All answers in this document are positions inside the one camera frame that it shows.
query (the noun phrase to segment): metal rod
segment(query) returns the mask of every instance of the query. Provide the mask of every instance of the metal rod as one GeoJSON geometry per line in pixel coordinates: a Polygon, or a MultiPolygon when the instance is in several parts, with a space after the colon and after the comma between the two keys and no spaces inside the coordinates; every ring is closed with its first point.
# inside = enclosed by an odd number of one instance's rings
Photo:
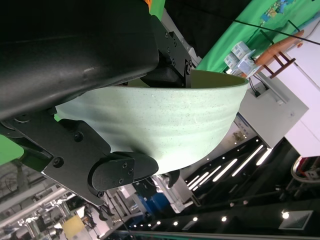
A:
{"type": "Polygon", "coordinates": [[[62,187],[59,188],[57,191],[48,194],[47,196],[41,198],[39,201],[31,204],[30,206],[27,206],[25,209],[22,209],[21,211],[15,213],[14,215],[0,221],[0,228],[3,228],[12,222],[18,221],[26,217],[27,215],[37,210],[37,208],[39,208],[41,205],[46,204],[66,193],[68,193],[68,190],[62,187]]]}
{"type": "MultiPolygon", "coordinates": [[[[127,231],[117,230],[117,234],[128,234],[127,231]]],[[[215,239],[215,240],[320,240],[319,237],[308,236],[279,236],[279,235],[249,235],[249,234],[214,234],[193,232],[161,232],[161,231],[131,231],[133,236],[153,237],[158,239],[215,239]]]]}
{"type": "Polygon", "coordinates": [[[120,219],[121,219],[121,222],[123,223],[125,229],[127,230],[128,233],[130,233],[131,231],[129,230],[129,228],[127,227],[126,225],[126,222],[123,220],[122,216],[119,214],[118,210],[116,209],[114,203],[111,201],[111,197],[108,195],[107,191],[105,191],[105,194],[106,194],[106,197],[110,200],[111,204],[113,205],[116,213],[119,215],[120,219]]]}

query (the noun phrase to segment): black cable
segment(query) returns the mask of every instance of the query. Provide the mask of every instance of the black cable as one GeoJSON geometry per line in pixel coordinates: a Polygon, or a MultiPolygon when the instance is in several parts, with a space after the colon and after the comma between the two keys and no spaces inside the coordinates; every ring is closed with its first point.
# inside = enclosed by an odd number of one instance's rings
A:
{"type": "Polygon", "coordinates": [[[252,83],[251,77],[249,77],[249,83],[250,83],[250,86],[251,86],[251,88],[252,88],[252,90],[253,90],[253,92],[254,92],[254,95],[255,95],[256,97],[259,97],[261,94],[260,94],[260,92],[258,92],[258,91],[255,89],[254,84],[252,83]]]}
{"type": "Polygon", "coordinates": [[[291,34],[288,34],[288,33],[282,32],[282,31],[278,31],[278,30],[274,30],[274,29],[270,29],[270,28],[267,28],[267,27],[264,27],[264,26],[259,26],[259,25],[255,25],[255,24],[251,24],[251,23],[247,23],[247,22],[243,22],[243,21],[239,21],[239,20],[235,20],[235,19],[233,20],[233,19],[227,18],[225,16],[220,16],[220,15],[213,14],[212,12],[209,12],[207,10],[203,10],[203,9],[199,9],[197,7],[194,7],[194,6],[190,6],[190,5],[186,4],[186,3],[185,3],[185,6],[191,8],[191,9],[198,10],[198,11],[200,11],[202,13],[215,16],[215,17],[220,18],[220,19],[228,20],[228,21],[235,22],[235,23],[238,23],[238,24],[244,24],[244,25],[251,26],[251,27],[256,27],[258,29],[264,29],[264,30],[272,31],[272,32],[275,32],[275,33],[278,33],[278,34],[282,34],[282,35],[288,36],[288,37],[292,37],[292,38],[295,38],[295,39],[304,40],[304,41],[312,43],[312,44],[320,45],[320,42],[312,41],[312,40],[309,40],[309,39],[306,39],[306,38],[303,38],[303,37],[300,37],[300,36],[291,35],[291,34]]]}
{"type": "Polygon", "coordinates": [[[269,89],[269,87],[260,79],[260,78],[258,78],[256,75],[253,75],[256,79],[258,79],[262,84],[263,84],[263,86],[264,86],[264,88],[266,89],[266,90],[268,90],[269,89]]]}
{"type": "Polygon", "coordinates": [[[112,204],[112,206],[114,207],[114,210],[116,211],[116,213],[119,215],[120,219],[121,219],[121,222],[123,223],[125,229],[128,231],[128,233],[131,235],[131,230],[129,230],[128,226],[126,225],[125,221],[123,220],[122,216],[120,215],[120,213],[118,212],[118,210],[116,209],[116,206],[114,205],[114,203],[111,201],[111,198],[110,196],[108,195],[107,191],[105,191],[105,194],[107,196],[107,198],[110,200],[110,203],[112,204]]]}
{"type": "Polygon", "coordinates": [[[252,91],[256,94],[257,90],[255,89],[254,85],[252,84],[250,77],[249,77],[249,84],[250,84],[250,87],[251,87],[252,91]]]}

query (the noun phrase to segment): screw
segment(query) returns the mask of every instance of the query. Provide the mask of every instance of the screw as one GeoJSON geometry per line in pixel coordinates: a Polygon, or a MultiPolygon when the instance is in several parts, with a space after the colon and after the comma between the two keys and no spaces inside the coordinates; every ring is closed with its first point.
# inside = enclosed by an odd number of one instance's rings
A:
{"type": "Polygon", "coordinates": [[[103,191],[98,192],[97,197],[98,198],[102,198],[105,195],[105,193],[103,191]]]}
{"type": "Polygon", "coordinates": [[[133,173],[134,173],[134,170],[131,168],[131,169],[128,171],[128,174],[131,176],[133,173]]]}
{"type": "Polygon", "coordinates": [[[186,66],[186,73],[187,73],[188,75],[190,74],[190,65],[189,65],[189,64],[186,66]]]}
{"type": "Polygon", "coordinates": [[[52,162],[52,165],[55,167],[55,168],[61,168],[64,164],[64,160],[62,157],[56,157],[53,162],[52,162]]]}
{"type": "Polygon", "coordinates": [[[76,141],[77,143],[81,142],[84,139],[84,135],[82,132],[78,131],[74,134],[73,136],[74,141],[76,141]]]}

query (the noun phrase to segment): orange object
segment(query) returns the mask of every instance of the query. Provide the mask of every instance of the orange object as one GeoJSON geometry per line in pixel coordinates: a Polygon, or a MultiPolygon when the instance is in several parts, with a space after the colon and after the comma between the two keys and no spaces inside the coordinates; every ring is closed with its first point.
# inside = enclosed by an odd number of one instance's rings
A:
{"type": "Polygon", "coordinates": [[[149,6],[149,9],[151,8],[151,4],[152,4],[152,0],[144,0],[147,4],[148,4],[148,6],[149,6]]]}
{"type": "MultiPolygon", "coordinates": [[[[304,30],[299,31],[295,34],[297,37],[301,37],[304,34],[304,30]]],[[[283,52],[285,52],[289,47],[291,47],[293,44],[296,44],[299,41],[299,39],[294,37],[287,37],[270,47],[258,57],[258,59],[254,62],[257,66],[263,66],[269,73],[271,73],[271,79],[277,76],[279,73],[281,73],[283,70],[285,70],[287,67],[289,67],[292,63],[295,62],[295,58],[288,59],[283,52]],[[279,59],[279,56],[283,57],[284,60],[286,60],[286,63],[282,63],[279,59]],[[274,60],[276,60],[280,64],[280,68],[273,72],[267,65],[272,63],[274,60]]]]}

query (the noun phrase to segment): speckled glaze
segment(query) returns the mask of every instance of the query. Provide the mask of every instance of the speckled glaze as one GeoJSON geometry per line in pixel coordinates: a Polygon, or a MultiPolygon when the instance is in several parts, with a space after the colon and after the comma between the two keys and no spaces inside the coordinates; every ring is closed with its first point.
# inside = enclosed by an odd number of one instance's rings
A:
{"type": "Polygon", "coordinates": [[[159,165],[157,174],[162,174],[199,161],[220,143],[246,93],[248,82],[241,81],[217,88],[208,83],[208,88],[198,89],[106,87],[57,110],[61,118],[87,122],[112,152],[153,157],[159,165]]]}

